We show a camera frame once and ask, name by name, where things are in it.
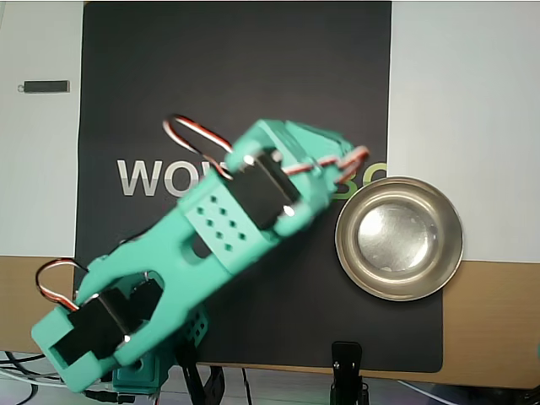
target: small black object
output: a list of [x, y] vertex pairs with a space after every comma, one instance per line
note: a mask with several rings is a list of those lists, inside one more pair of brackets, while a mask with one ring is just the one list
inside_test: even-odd
[[69, 80], [26, 80], [24, 93], [69, 93]]
[[102, 292], [67, 318], [73, 329], [53, 346], [67, 365], [89, 351], [97, 359], [111, 356], [124, 337], [142, 323], [119, 289]]
[[134, 395], [118, 394], [117, 392], [110, 391], [83, 391], [85, 397], [93, 399], [99, 402], [109, 403], [134, 403]]
[[368, 386], [360, 376], [362, 348], [355, 342], [332, 344], [334, 382], [330, 389], [330, 405], [369, 405]]
[[267, 148], [252, 156], [253, 164], [233, 174], [226, 183], [230, 193], [260, 230], [271, 228], [284, 211], [300, 198], [300, 192], [272, 158], [276, 149]]
[[72, 365], [91, 351], [97, 359], [111, 356], [125, 336], [149, 320], [163, 294], [150, 279], [140, 284], [129, 299], [119, 289], [107, 289], [67, 318], [73, 329], [55, 345], [67, 365]]
[[210, 376], [203, 386], [197, 370], [197, 349], [194, 342], [182, 343], [175, 349], [178, 365], [184, 372], [187, 391], [193, 405], [219, 405], [225, 394], [223, 369], [210, 366]]

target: black mat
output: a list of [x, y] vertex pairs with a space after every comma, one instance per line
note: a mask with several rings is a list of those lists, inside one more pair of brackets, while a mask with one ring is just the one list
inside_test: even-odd
[[[77, 258], [87, 264], [148, 227], [202, 175], [201, 160], [163, 134], [171, 112], [231, 141], [258, 118], [304, 122], [384, 163], [390, 30], [390, 3], [87, 5]], [[142, 165], [146, 190], [130, 183]], [[331, 343], [354, 340], [367, 369], [441, 367], [442, 295], [397, 304], [357, 288], [333, 245], [343, 202], [208, 299], [204, 360], [327, 367]]]

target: screw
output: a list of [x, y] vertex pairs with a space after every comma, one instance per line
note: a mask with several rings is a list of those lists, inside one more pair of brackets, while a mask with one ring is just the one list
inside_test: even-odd
[[284, 156], [277, 149], [272, 152], [272, 160], [274, 162], [281, 162]]

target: cable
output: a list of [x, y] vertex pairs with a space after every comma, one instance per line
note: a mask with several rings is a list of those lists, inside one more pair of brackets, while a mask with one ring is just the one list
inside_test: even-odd
[[[184, 127], [188, 127], [192, 131], [204, 136], [206, 139], [212, 141], [213, 143], [216, 143], [228, 154], [233, 151], [232, 145], [229, 142], [220, 137], [218, 134], [210, 131], [209, 129], [201, 126], [200, 124], [197, 124], [193, 120], [190, 120], [186, 116], [179, 116], [177, 114], [174, 114], [168, 119], [163, 120], [163, 129], [165, 130], [165, 133], [169, 135], [169, 138], [171, 138], [174, 142], [178, 143], [190, 152], [193, 152], [194, 154], [200, 154], [204, 159], [210, 162], [213, 167], [215, 167], [215, 169], [223, 178], [227, 180], [232, 180], [232, 176], [230, 175], [230, 173], [224, 167], [222, 167], [216, 159], [214, 159], [212, 156], [204, 154], [202, 151], [195, 148], [193, 145], [187, 142], [178, 132], [176, 132], [175, 129], [172, 127], [172, 121], [178, 122]], [[360, 146], [353, 149], [342, 159], [339, 159], [337, 156], [327, 156], [325, 158], [319, 159], [317, 161], [317, 164], [321, 167], [327, 165], [337, 165], [339, 169], [343, 170], [343, 175], [336, 180], [336, 183], [342, 183], [349, 179], [356, 172], [356, 170], [364, 163], [364, 160], [369, 154], [370, 152], [366, 147]], [[313, 170], [314, 168], [315, 166], [311, 164], [297, 164], [283, 168], [283, 171], [287, 175], [293, 176], [299, 173]]]
[[242, 376], [244, 377], [244, 387], [246, 388], [247, 405], [253, 405], [251, 401], [250, 382], [247, 380], [247, 373], [244, 367], [242, 367]]
[[[44, 354], [38, 354], [36, 356], [23, 357], [22, 359], [16, 359], [17, 363], [26, 363], [28, 361], [36, 361], [44, 359]], [[14, 362], [11, 360], [0, 360], [0, 365], [12, 365]]]
[[[317, 160], [317, 164], [320, 167], [336, 165], [339, 169], [343, 170], [342, 176], [336, 180], [336, 183], [343, 183], [358, 170], [369, 154], [370, 152], [365, 146], [358, 146], [346, 154], [342, 159], [339, 159], [337, 156], [327, 156]], [[283, 169], [283, 172], [289, 176], [294, 176], [313, 169], [315, 169], [314, 165], [301, 163], [286, 167]]]
[[0, 375], [4, 375], [4, 376], [6, 376], [8, 378], [11, 378], [13, 380], [26, 382], [28, 384], [33, 384], [33, 385], [36, 385], [36, 386], [54, 386], [54, 387], [57, 387], [57, 388], [67, 388], [68, 387], [65, 384], [62, 384], [60, 382], [56, 383], [56, 382], [43, 382], [43, 381], [31, 380], [28, 377], [23, 377], [21, 375], [17, 375], [15, 373], [12, 373], [11, 371], [2, 370], [2, 369], [0, 369]]
[[183, 148], [186, 148], [190, 152], [193, 152], [194, 154], [200, 154], [204, 159], [206, 159], [213, 165], [213, 167], [223, 178], [227, 180], [232, 180], [232, 176], [230, 175], [229, 171], [222, 167], [216, 159], [195, 148], [193, 145], [187, 142], [178, 132], [176, 132], [175, 129], [172, 127], [171, 121], [176, 121], [179, 124], [182, 124], [184, 127], [188, 127], [199, 135], [204, 136], [209, 141], [212, 141], [213, 143], [223, 148], [228, 154], [233, 151], [233, 148], [229, 142], [220, 137], [218, 134], [190, 120], [186, 116], [179, 116], [177, 114], [173, 114], [169, 118], [163, 120], [163, 129], [165, 130], [165, 133], [169, 135], [169, 138], [171, 138], [173, 141], [178, 143]]
[[[0, 370], [15, 370], [20, 371], [17, 367], [0, 367]], [[47, 373], [47, 374], [41, 374], [41, 373], [35, 373], [34, 371], [29, 371], [30, 375], [28, 375], [28, 378], [46, 378], [48, 380], [57, 380], [60, 381], [60, 377], [58, 377], [58, 373]]]
[[37, 395], [37, 386], [32, 386], [30, 394], [21, 402], [17, 402], [15, 405], [24, 405], [25, 403], [30, 402], [32, 399], [34, 399], [36, 395]]
[[78, 310], [78, 306], [76, 306], [70, 299], [66, 298], [65, 296], [55, 293], [54, 291], [51, 291], [50, 289], [47, 289], [46, 287], [43, 287], [40, 282], [40, 275], [45, 271], [53, 267], [62, 266], [65, 264], [69, 264], [71, 266], [75, 266], [77, 268], [80, 268], [81, 270], [84, 270], [85, 272], [88, 272], [88, 270], [84, 267], [82, 267], [80, 264], [75, 262], [71, 258], [62, 258], [62, 259], [55, 259], [50, 262], [45, 263], [43, 266], [38, 268], [37, 272], [35, 272], [35, 286], [37, 287], [40, 294], [48, 299], [50, 302], [54, 302], [55, 304], [60, 304], [64, 308], [70, 310], [70, 311], [76, 311]]
[[[24, 375], [29, 375], [30, 374], [30, 372], [27, 369], [25, 369], [19, 363], [19, 361], [17, 360], [17, 358], [15, 358], [13, 353], [11, 353], [11, 352], [4, 352], [4, 353], [6, 354], [6, 357], [8, 357], [8, 359], [13, 362], [13, 365], [15, 366], [15, 368], [17, 370], [19, 370]], [[31, 383], [30, 394], [23, 401], [19, 402], [19, 404], [27, 403], [27, 402], [31, 401], [37, 395], [38, 390], [39, 390], [39, 388], [38, 388], [37, 384]]]
[[397, 380], [397, 382], [399, 382], [403, 386], [406, 386], [406, 387], [410, 388], [411, 390], [415, 390], [416, 392], [418, 392], [418, 393], [420, 393], [422, 395], [425, 395], [426, 397], [430, 397], [431, 399], [435, 399], [436, 401], [439, 401], [440, 403], [445, 403], [446, 405], [458, 405], [455, 402], [448, 401], [448, 400], [443, 399], [441, 397], [437, 397], [436, 395], [432, 394], [431, 392], [424, 391], [424, 390], [418, 388], [417, 386], [414, 386], [413, 384], [409, 384], [408, 382], [401, 381], [401, 380]]

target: white letters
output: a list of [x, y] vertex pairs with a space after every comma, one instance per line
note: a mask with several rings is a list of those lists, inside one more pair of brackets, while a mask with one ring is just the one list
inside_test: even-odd
[[143, 181], [144, 195], [147, 197], [153, 197], [155, 194], [155, 187], [158, 185], [159, 173], [161, 172], [161, 160], [154, 162], [154, 168], [152, 169], [152, 180], [149, 181], [149, 175], [146, 171], [146, 164], [143, 160], [136, 160], [133, 166], [131, 180], [127, 176], [126, 161], [118, 160], [118, 173], [120, 174], [121, 188], [124, 191], [125, 196], [132, 196], [137, 187], [138, 177], [140, 176]]
[[[177, 190], [172, 182], [172, 176], [178, 169], [186, 169], [189, 173], [189, 184], [185, 190]], [[195, 166], [189, 162], [174, 162], [165, 171], [165, 188], [167, 191], [175, 197], [182, 197], [186, 194], [192, 186], [195, 186], [199, 182], [199, 174]]]

